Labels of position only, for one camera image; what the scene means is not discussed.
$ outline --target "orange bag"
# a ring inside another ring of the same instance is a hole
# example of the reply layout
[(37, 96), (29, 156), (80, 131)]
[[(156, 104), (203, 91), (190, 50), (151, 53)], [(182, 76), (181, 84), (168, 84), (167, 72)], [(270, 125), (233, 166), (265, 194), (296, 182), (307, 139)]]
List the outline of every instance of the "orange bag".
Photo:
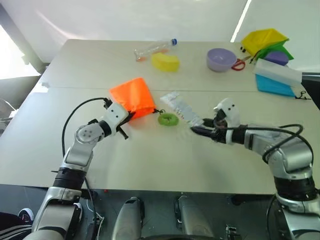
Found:
[(156, 108), (142, 77), (127, 81), (109, 91), (118, 104), (121, 104), (127, 111), (135, 112), (132, 119), (151, 114)]

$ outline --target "clear plastic bottle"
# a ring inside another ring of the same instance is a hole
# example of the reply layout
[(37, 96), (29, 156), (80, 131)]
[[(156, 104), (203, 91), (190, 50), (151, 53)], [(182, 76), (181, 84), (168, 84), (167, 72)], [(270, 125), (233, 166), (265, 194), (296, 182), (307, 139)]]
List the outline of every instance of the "clear plastic bottle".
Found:
[(137, 62), (146, 60), (151, 54), (155, 53), (166, 53), (169, 51), (169, 49), (172, 46), (177, 45), (178, 41), (176, 38), (170, 39), (170, 40), (162, 40), (162, 41), (156, 41), (155, 43), (141, 49), (135, 49), (134, 55), (135, 60)]

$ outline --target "shoe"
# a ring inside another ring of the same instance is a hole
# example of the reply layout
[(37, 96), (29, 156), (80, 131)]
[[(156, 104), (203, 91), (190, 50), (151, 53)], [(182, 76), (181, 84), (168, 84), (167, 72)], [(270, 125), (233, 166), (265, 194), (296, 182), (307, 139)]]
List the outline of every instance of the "shoe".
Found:
[(18, 217), (23, 220), (26, 224), (32, 224), (35, 219), (34, 213), (30, 208), (21, 209), (18, 213)]

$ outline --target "yellow sponge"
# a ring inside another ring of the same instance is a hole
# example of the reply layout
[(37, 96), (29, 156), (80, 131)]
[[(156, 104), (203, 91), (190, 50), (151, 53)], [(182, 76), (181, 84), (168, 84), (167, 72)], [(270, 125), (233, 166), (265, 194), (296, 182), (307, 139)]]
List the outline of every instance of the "yellow sponge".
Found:
[(176, 72), (180, 62), (177, 56), (165, 55), (158, 52), (151, 55), (152, 65), (163, 72)]

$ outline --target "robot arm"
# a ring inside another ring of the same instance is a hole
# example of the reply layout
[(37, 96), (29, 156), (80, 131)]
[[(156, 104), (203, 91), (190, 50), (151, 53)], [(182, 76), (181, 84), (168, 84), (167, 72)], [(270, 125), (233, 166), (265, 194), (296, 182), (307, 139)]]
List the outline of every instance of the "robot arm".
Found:
[(74, 134), (74, 142), (64, 156), (55, 177), (53, 186), (44, 197), (34, 219), (32, 233), (26, 240), (63, 240), (75, 233), (80, 209), (74, 205), (79, 202), (81, 187), (93, 158), (97, 142), (121, 132), (120, 125), (127, 122), (129, 113), (117, 103), (106, 99), (108, 106), (105, 115), (98, 121), (80, 126)]
[[(320, 233), (320, 195), (312, 177), (313, 152), (309, 144), (302, 137), (279, 132), (282, 128), (271, 131), (275, 128), (241, 125), (239, 110), (229, 98), (214, 111), (214, 119), (204, 119), (204, 126), (192, 127), (192, 131), (219, 143), (242, 144), (263, 156), (273, 174), (276, 199), (289, 226), (291, 238), (288, 239), (297, 239), (306, 230), (306, 224), (307, 230)], [(298, 218), (307, 223), (300, 223)]]

